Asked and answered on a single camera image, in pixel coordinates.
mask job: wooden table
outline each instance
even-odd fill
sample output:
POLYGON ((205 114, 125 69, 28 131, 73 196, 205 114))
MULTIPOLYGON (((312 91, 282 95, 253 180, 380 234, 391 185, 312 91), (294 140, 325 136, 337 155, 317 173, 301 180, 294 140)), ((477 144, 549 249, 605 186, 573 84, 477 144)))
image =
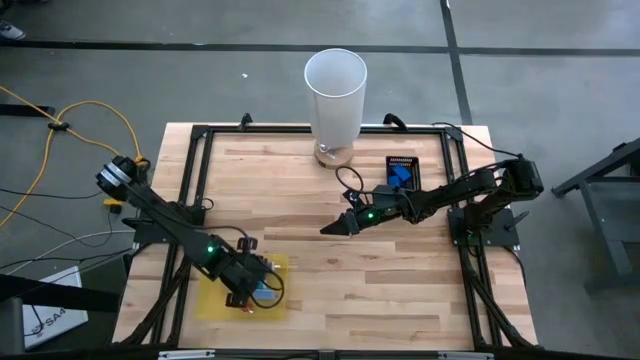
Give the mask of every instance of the wooden table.
MULTIPOLYGON (((178 197, 192 125, 167 124, 153 179, 154 190, 167 200, 178 197)), ((487 127, 464 130, 490 144, 487 127)), ((348 204, 333 171, 315 162, 313 143, 310 134, 215 136, 206 186, 215 209, 205 225, 241 226, 259 240, 258 253, 289 255, 287 317, 279 322, 196 319, 199 278, 192 269, 180 346, 471 349, 460 260, 451 245, 446 210, 418 225, 395 220, 352 238, 320 235, 318 229, 348 204)), ((494 161, 492 152, 468 138, 464 143, 469 168, 494 161)), ((361 134, 354 151, 352 166, 364 177, 365 188, 385 182, 386 155, 419 156, 424 190, 446 183, 437 136, 361 134)), ((456 159, 453 144, 451 152, 456 159)), ((231 242, 238 238, 232 231, 218 234, 231 242)), ((166 252, 166 245, 152 245, 133 261, 114 341, 131 333, 158 296, 166 252)), ((496 301, 522 335, 535 342, 518 264, 501 248, 488 248, 487 261, 496 301)), ((170 303, 164 336, 172 308, 170 303)), ((482 305, 479 314, 489 339, 482 305)))

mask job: blue block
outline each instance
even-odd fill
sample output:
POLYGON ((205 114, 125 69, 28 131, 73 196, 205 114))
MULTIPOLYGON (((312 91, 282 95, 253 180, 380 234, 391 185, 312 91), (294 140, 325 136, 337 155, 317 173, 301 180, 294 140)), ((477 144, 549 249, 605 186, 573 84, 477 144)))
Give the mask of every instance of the blue block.
POLYGON ((400 182, 400 178, 397 176, 389 176, 387 179, 387 184, 392 186, 400 186, 402 183, 400 182))
POLYGON ((400 178, 400 181, 407 182, 407 180, 411 179, 411 173, 402 167, 402 166, 394 166, 391 170, 400 178))
POLYGON ((276 293, 271 289, 256 289, 253 292, 253 297, 256 300, 276 300, 276 293))

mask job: white plastic cup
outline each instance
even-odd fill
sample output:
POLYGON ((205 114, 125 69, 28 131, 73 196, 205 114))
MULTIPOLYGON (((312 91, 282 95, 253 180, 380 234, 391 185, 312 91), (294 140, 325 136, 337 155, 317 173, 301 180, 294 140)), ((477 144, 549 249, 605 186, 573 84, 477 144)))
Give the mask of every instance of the white plastic cup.
POLYGON ((367 65, 357 54, 327 49, 304 67, 310 89, 311 132, 323 150, 349 146, 360 134, 367 65))

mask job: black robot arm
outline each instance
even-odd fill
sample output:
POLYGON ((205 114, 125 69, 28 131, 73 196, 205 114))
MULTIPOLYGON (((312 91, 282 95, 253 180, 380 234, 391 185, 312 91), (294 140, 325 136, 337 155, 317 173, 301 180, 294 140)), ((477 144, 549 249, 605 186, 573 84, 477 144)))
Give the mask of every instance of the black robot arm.
POLYGON ((130 158, 116 156, 96 176, 98 186, 114 199, 128 201, 140 209, 183 247, 185 256, 196 269, 211 281, 220 279, 231 292, 227 297, 227 306, 247 308, 249 299, 261 284, 282 290, 266 285, 267 275, 272 274, 278 280, 280 278, 264 257, 251 253, 257 245, 255 239, 243 232, 239 243, 244 245, 241 251, 237 251, 220 236, 197 231, 205 228, 185 221, 187 217, 181 214, 181 209, 171 206, 156 194, 142 180, 140 171, 140 167, 130 158))
POLYGON ((345 197, 352 208, 320 232, 332 235, 358 234, 363 229, 398 217, 417 224, 442 207, 487 195, 479 203, 469 204, 464 209, 467 228, 480 231, 491 223, 495 213, 511 202, 534 199, 543 190, 535 163, 521 157, 478 168, 451 184, 431 191, 410 191, 389 185, 378 185, 369 192, 349 189, 345 197), (503 174, 496 178, 494 172, 501 169, 504 170, 503 174), (363 203, 359 199, 360 194, 371 194, 373 202, 363 203))

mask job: yellow extension cord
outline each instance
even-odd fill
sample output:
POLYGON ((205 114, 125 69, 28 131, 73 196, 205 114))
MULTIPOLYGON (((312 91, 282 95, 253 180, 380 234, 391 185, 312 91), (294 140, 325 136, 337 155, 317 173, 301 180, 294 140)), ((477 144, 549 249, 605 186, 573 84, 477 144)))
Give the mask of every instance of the yellow extension cord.
MULTIPOLYGON (((32 107, 33 109, 35 109, 36 111, 38 111, 39 113, 41 113, 45 117, 49 118, 49 120, 53 121, 56 124, 61 124, 63 115, 67 111, 69 111, 69 110, 71 110, 73 108, 76 108, 78 106, 92 104, 92 105, 98 105, 98 106, 105 107, 105 108, 111 110, 114 114, 118 115, 118 117, 120 119, 122 119, 122 121, 124 121, 124 123, 127 125, 127 128, 129 129, 129 132, 131 133, 131 137, 133 138, 133 146, 135 147, 135 150, 136 150, 136 162, 144 161, 143 160, 144 157, 142 156, 142 153, 140 152, 140 146, 138 145, 138 138, 136 137, 136 133, 133 131, 133 128, 131 127, 131 124, 129 123, 129 120, 127 120, 127 118, 125 118, 124 115, 122 115, 118 110, 114 109, 110 105, 107 105, 107 104, 105 104, 103 102, 100 102, 100 101, 94 101, 94 100, 81 101, 79 103, 75 103, 75 104, 67 106, 66 108, 64 108, 60 112, 60 114, 58 114, 57 117, 53 117, 53 116, 47 114, 46 112, 42 111, 39 107, 33 105, 29 101, 23 99, 22 97, 20 97, 17 94, 13 93, 9 89, 5 88, 4 86, 0 86, 0 90, 4 91, 5 93, 13 96, 14 98, 16 98, 18 100, 20 100, 24 104, 32 107)), ((35 180, 33 180, 33 183, 31 183, 31 186, 29 186, 29 189, 27 189, 27 191, 25 192, 26 195, 22 196, 20 201, 18 201, 16 206, 13 208, 13 211, 17 211, 20 208, 20 206, 22 206, 22 204, 27 199, 29 194, 31 194, 31 191, 33 191, 33 189, 36 187, 36 185, 38 185, 38 182, 40 182, 40 178, 42 178, 42 175, 44 174, 44 171, 47 168, 47 162, 49 161, 49 151, 51 149, 51 140, 53 139, 54 132, 55 132, 54 130, 49 130, 49 135, 47 136, 47 141, 46 141, 45 149, 44 149, 44 158, 42 159, 42 166, 40 167, 40 172, 38 172, 38 176, 36 176, 35 180)), ((86 142, 86 143, 91 144, 91 145, 100 146, 102 148, 105 148, 105 149, 111 151, 114 155, 119 155, 119 153, 118 153, 118 151, 116 151, 116 149, 114 149, 113 147, 111 147, 111 146, 109 146, 107 144, 101 143, 99 141, 89 140, 89 139, 81 136, 80 134, 78 134, 77 132, 75 132, 75 131, 73 131, 71 129, 67 129, 67 132, 70 133, 71 135, 75 136, 76 138, 78 138, 79 140, 81 140, 83 142, 86 142)), ((4 218, 4 220, 2 220, 2 222, 0 222, 0 228, 3 227, 4 224, 6 224, 7 221, 9 221, 9 219, 11 219, 11 217, 14 214, 13 211, 10 212, 9 215, 7 215, 4 218)))

